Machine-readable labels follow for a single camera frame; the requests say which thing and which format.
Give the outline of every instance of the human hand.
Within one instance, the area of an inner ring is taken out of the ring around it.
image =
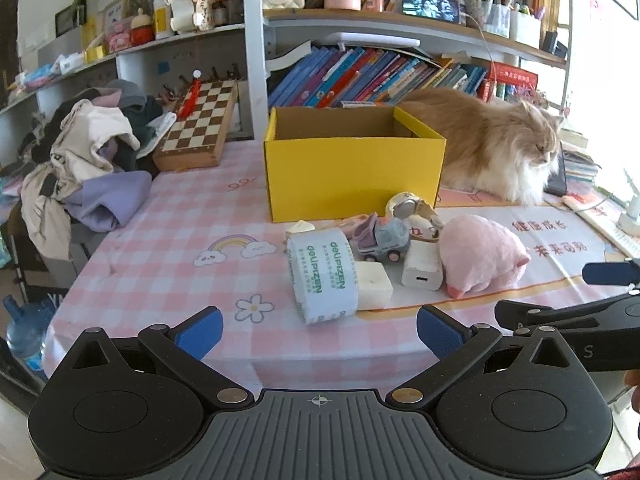
[[[639,386],[640,385],[640,370],[629,370],[625,374],[625,384],[627,386]],[[634,390],[631,395],[631,407],[640,413],[640,388]]]

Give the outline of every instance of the cat face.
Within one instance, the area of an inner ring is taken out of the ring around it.
[[[558,164],[560,140],[558,130],[562,117],[521,102],[515,107],[514,119],[518,124],[516,142],[522,155],[532,166]]]

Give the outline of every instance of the roll of tape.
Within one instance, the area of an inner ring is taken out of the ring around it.
[[[287,240],[287,253],[296,305],[305,323],[356,313],[356,267],[340,229],[292,234]]]

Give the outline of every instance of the chess board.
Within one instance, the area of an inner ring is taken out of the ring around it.
[[[177,121],[158,144],[154,153],[158,169],[178,171],[217,166],[237,100],[236,81],[201,84],[191,115]]]

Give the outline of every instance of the yellow cardboard box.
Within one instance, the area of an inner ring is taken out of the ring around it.
[[[445,143],[400,108],[274,108],[264,140],[271,219],[383,215],[401,191],[435,206]]]

